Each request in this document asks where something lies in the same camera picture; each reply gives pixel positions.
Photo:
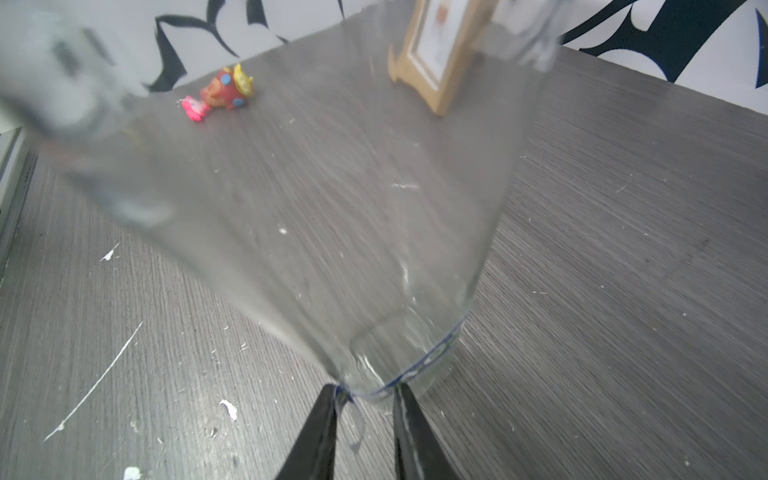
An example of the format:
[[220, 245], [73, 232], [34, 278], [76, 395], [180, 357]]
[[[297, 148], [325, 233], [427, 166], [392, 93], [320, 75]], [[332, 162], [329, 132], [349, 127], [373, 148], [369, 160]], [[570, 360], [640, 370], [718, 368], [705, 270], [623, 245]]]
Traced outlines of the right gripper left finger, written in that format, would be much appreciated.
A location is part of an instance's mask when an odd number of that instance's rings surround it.
[[321, 389], [276, 480], [333, 480], [339, 387]]

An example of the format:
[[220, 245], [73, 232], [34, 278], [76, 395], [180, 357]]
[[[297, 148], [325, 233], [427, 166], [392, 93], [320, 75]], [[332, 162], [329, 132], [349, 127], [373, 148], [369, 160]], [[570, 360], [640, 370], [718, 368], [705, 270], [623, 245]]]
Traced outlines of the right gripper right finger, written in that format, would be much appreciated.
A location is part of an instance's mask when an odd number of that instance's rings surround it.
[[406, 383], [394, 390], [393, 426], [399, 480], [459, 479]]

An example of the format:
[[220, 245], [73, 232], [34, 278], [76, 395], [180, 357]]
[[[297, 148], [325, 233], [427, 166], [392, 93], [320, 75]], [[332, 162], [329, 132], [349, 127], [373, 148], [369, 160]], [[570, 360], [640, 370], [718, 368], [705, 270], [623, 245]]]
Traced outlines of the clear glass bottle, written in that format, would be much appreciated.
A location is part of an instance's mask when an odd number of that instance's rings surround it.
[[[459, 335], [568, 1], [496, 1], [446, 115], [391, 81], [417, 1], [5, 1], [1, 104], [63, 175], [356, 398]], [[254, 96], [177, 101], [242, 65]]]

